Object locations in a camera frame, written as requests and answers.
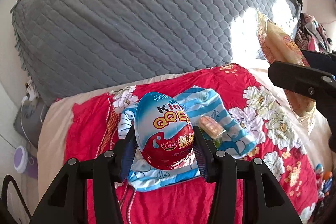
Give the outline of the yellow packaged rice cracker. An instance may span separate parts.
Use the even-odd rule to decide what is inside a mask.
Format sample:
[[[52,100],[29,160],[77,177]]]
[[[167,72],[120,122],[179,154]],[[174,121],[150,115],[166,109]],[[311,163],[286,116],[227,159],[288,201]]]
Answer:
[[[309,65],[291,37],[261,12],[257,13],[257,35],[268,63],[282,61],[304,67]],[[288,90],[285,94],[299,123],[307,129],[308,134],[311,134],[315,125],[315,101]]]

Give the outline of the green fuzzy scrunchie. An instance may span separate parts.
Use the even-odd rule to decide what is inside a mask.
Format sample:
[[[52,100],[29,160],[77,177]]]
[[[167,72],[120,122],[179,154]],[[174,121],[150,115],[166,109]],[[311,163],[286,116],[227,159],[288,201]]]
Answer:
[[[221,138],[212,139],[212,142],[213,142],[213,144],[215,145],[215,147],[216,147],[217,149],[219,149],[219,147],[220,147],[221,144],[222,144],[222,139],[221,139]]]

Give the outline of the clear packaged wafer snack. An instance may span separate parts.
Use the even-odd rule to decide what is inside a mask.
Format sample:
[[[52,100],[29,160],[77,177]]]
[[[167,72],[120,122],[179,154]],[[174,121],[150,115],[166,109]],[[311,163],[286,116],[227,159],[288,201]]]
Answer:
[[[198,126],[212,139],[219,139],[225,133],[224,128],[217,121],[206,115],[199,118]]]

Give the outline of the red blue toy egg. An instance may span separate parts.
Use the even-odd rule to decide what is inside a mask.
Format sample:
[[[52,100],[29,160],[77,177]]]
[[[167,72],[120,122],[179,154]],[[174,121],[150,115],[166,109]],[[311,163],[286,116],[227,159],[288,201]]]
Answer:
[[[149,92],[140,99],[134,130],[139,151],[156,169],[177,168],[193,147],[189,116],[175,99],[159,92]]]

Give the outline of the pile of clothes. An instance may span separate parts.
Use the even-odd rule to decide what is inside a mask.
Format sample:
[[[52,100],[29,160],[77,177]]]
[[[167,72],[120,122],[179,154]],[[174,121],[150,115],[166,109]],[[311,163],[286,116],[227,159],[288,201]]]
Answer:
[[[325,28],[314,16],[300,14],[298,29],[294,42],[301,50],[332,53],[332,40],[327,36]]]

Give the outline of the snack packages at bedside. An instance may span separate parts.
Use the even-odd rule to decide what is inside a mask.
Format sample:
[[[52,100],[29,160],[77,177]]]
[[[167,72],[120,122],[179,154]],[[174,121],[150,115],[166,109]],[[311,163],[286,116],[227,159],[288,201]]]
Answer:
[[[333,183],[333,173],[331,171],[324,171],[321,163],[315,167],[315,178],[317,184],[318,201],[322,201],[325,196],[329,194]]]

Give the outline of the red floral bedspread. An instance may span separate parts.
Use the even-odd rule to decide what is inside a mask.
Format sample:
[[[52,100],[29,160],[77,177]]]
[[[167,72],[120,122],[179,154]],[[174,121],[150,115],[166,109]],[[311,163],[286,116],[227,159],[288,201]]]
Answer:
[[[204,69],[176,79],[136,85],[139,100],[148,92],[171,97],[198,86],[214,89],[231,118],[252,135],[256,146],[239,159],[259,157],[278,180],[303,223],[317,203],[317,186],[307,151],[285,110],[273,94],[243,67],[231,64]],[[64,157],[94,159],[112,149],[121,115],[113,106],[117,92],[96,96],[72,111]],[[148,192],[136,191],[128,181],[118,184],[117,197],[125,223],[206,223],[214,185],[199,177]]]

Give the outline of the purple white round container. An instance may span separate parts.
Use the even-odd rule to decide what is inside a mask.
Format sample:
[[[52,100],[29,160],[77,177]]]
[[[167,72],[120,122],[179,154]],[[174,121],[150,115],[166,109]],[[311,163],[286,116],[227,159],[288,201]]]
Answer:
[[[29,155],[25,147],[20,145],[14,154],[14,168],[17,173],[24,173],[28,164]]]

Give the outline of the grey bedside stool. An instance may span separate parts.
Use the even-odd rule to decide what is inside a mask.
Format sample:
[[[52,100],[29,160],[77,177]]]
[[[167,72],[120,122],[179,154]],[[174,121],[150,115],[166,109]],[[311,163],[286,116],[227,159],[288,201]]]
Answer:
[[[32,146],[38,147],[42,125],[49,107],[41,98],[25,100],[14,120],[14,129]]]

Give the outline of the blue striped cartoon cloth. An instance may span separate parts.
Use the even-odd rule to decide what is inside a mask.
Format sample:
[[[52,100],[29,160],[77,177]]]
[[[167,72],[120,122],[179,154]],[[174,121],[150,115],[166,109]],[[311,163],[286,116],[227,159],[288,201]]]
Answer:
[[[120,139],[126,137],[134,122],[139,101],[138,96],[134,94],[136,88],[136,85],[128,86],[113,96],[114,109],[121,115],[118,124]],[[191,124],[198,125],[199,118],[205,115],[218,122],[224,129],[223,136],[219,139],[219,149],[228,152],[235,159],[242,158],[256,146],[254,137],[231,118],[220,95],[214,89],[193,86],[176,95],[174,99],[191,118]],[[181,167],[173,170],[159,170],[147,163],[137,151],[127,181],[136,191],[148,192],[199,176],[200,172],[193,152]]]

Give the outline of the grey quilted headboard cover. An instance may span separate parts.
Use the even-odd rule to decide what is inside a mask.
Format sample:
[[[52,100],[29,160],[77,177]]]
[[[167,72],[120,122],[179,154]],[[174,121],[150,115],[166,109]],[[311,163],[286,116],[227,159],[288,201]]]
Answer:
[[[258,54],[262,12],[295,34],[298,0],[18,0],[11,9],[22,68],[45,104],[96,89]]]

